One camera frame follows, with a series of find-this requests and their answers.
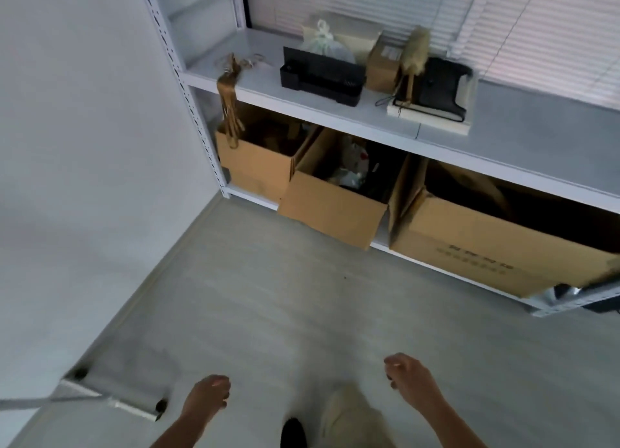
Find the brown leather strap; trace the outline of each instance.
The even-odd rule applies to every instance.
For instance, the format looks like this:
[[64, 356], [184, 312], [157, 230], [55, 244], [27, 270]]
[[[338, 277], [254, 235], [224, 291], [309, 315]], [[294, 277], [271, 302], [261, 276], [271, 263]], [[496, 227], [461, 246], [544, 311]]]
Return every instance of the brown leather strap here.
[[231, 53], [228, 69], [219, 77], [217, 87], [222, 100], [226, 139], [228, 139], [228, 146], [232, 149], [237, 149], [239, 146], [239, 135], [242, 131], [245, 131], [245, 126], [237, 115], [237, 94], [234, 91], [240, 73], [241, 65], [237, 62], [234, 54]]

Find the human hand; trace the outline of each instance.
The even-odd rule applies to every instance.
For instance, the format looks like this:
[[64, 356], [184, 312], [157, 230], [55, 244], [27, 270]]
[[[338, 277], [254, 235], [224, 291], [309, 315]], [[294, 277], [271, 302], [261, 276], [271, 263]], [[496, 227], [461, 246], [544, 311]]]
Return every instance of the human hand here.
[[397, 353], [383, 362], [392, 389], [424, 417], [447, 404], [430, 371], [415, 358]]
[[210, 375], [198, 381], [185, 399], [181, 418], [198, 423], [202, 434], [215, 414], [228, 405], [230, 389], [228, 376]]

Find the forearm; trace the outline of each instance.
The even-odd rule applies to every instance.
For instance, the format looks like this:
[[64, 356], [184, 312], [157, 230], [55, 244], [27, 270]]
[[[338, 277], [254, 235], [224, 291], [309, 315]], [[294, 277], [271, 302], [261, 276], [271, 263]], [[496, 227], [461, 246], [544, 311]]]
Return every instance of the forearm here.
[[487, 448], [447, 402], [438, 403], [422, 415], [443, 448]]
[[151, 445], [151, 448], [192, 448], [202, 432], [203, 427], [199, 421], [181, 416]]

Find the lower shelf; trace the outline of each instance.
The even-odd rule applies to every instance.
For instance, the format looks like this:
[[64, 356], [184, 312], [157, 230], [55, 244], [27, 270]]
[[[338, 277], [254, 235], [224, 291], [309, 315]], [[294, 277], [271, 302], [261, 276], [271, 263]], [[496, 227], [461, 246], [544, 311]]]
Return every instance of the lower shelf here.
[[[243, 198], [245, 200], [248, 200], [250, 202], [253, 203], [257, 203], [259, 205], [262, 205], [264, 207], [267, 207], [269, 209], [272, 210], [277, 210], [278, 209], [278, 204], [276, 202], [273, 202], [271, 200], [268, 200], [266, 198], [263, 198], [261, 196], [258, 196], [256, 194], [247, 192], [243, 189], [240, 189], [232, 184], [229, 184], [228, 187], [226, 188], [226, 190], [228, 191], [228, 193], [230, 195], [236, 196], [236, 197], [240, 197]], [[468, 278], [464, 278], [461, 277], [459, 275], [456, 275], [454, 273], [451, 272], [447, 272], [445, 270], [442, 270], [440, 268], [437, 267], [433, 267], [432, 265], [420, 262], [418, 260], [414, 260], [410, 257], [404, 256], [402, 254], [399, 254], [398, 252], [394, 252], [392, 251], [389, 246], [388, 246], [388, 226], [387, 224], [384, 222], [380, 227], [379, 230], [377, 231], [377, 234], [375, 236], [375, 240], [372, 241], [372, 243], [370, 244], [370, 247], [381, 250], [383, 252], [387, 252], [388, 254], [400, 257], [401, 259], [405, 259], [408, 260], [409, 262], [413, 262], [414, 264], [418, 264], [418, 265], [422, 265], [423, 267], [427, 267], [430, 268], [431, 270], [435, 270], [437, 272], [441, 272], [444, 273], [446, 275], [449, 275], [451, 277], [457, 278], [459, 280], [462, 280], [464, 282], [467, 283], [471, 283], [473, 285], [476, 285], [480, 288], [484, 288], [485, 290], [489, 290], [492, 291], [493, 293], [497, 293], [498, 295], [502, 295], [505, 296], [507, 298], [510, 298], [511, 300], [515, 300], [518, 301], [520, 303], [524, 303], [527, 304], [528, 306], [531, 306], [532, 308], [538, 309], [538, 310], [542, 310], [542, 311], [547, 311], [549, 309], [551, 309], [554, 305], [554, 293], [553, 293], [553, 289], [547, 290], [546, 292], [540, 294], [540, 295], [535, 295], [535, 296], [531, 296], [529, 298], [519, 298], [515, 295], [511, 295], [508, 293], [505, 293], [503, 291], [500, 291], [498, 289], [492, 288], [490, 286], [487, 285], [483, 285], [481, 283], [475, 282], [473, 280], [469, 280]]]

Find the shelf surface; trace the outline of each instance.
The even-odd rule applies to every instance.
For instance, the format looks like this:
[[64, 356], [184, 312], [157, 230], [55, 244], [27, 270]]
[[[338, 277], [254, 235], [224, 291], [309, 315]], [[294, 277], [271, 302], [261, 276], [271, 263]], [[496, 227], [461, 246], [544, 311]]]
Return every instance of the shelf surface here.
[[520, 185], [620, 213], [620, 112], [551, 95], [480, 82], [468, 136], [388, 116], [364, 89], [357, 107], [283, 88], [283, 46], [300, 40], [244, 29], [217, 45], [182, 79], [217, 92], [224, 58], [258, 53], [237, 99]]
[[[236, 196], [236, 197], [240, 197], [243, 198], [245, 200], [248, 200], [250, 202], [253, 203], [257, 203], [259, 205], [262, 205], [264, 207], [267, 207], [269, 209], [272, 210], [277, 210], [278, 209], [278, 204], [276, 202], [273, 202], [271, 200], [268, 200], [266, 198], [263, 198], [257, 194], [245, 191], [244, 189], [241, 189], [235, 185], [229, 184], [228, 187], [226, 188], [226, 190], [228, 191], [228, 193], [230, 195]], [[370, 247], [374, 248], [374, 249], [378, 249], [381, 250], [383, 252], [387, 252], [388, 254], [391, 255], [395, 255], [397, 257], [400, 257], [402, 259], [405, 259], [409, 262], [413, 262], [415, 264], [418, 265], [422, 265], [423, 267], [426, 268], [430, 268], [432, 270], [435, 270], [437, 272], [441, 272], [445, 275], [449, 275], [451, 277], [457, 278], [459, 280], [462, 280], [464, 282], [467, 283], [471, 283], [472, 285], [476, 285], [480, 288], [484, 288], [485, 290], [489, 290], [492, 291], [493, 293], [497, 293], [499, 295], [502, 295], [504, 297], [510, 298], [512, 300], [518, 301], [520, 303], [524, 303], [527, 304], [531, 307], [534, 307], [536, 309], [541, 309], [541, 310], [547, 310], [549, 309], [552, 305], [553, 305], [553, 299], [550, 298], [549, 293], [545, 292], [541, 295], [537, 295], [537, 296], [531, 296], [529, 298], [519, 298], [515, 295], [511, 295], [508, 293], [505, 293], [503, 291], [500, 291], [498, 289], [492, 288], [490, 286], [487, 285], [483, 285], [481, 283], [475, 282], [473, 280], [469, 280], [467, 278], [463, 278], [461, 276], [458, 276], [454, 273], [442, 270], [438, 267], [433, 267], [432, 265], [426, 264], [424, 262], [420, 262], [419, 260], [415, 260], [412, 259], [411, 257], [407, 257], [404, 256], [402, 254], [399, 254], [398, 252], [392, 251], [389, 248], [389, 233], [388, 233], [388, 217], [387, 215], [383, 218], [383, 221], [381, 222], [381, 225], [379, 226], [379, 230], [376, 233], [375, 239], [374, 241], [371, 242]]]

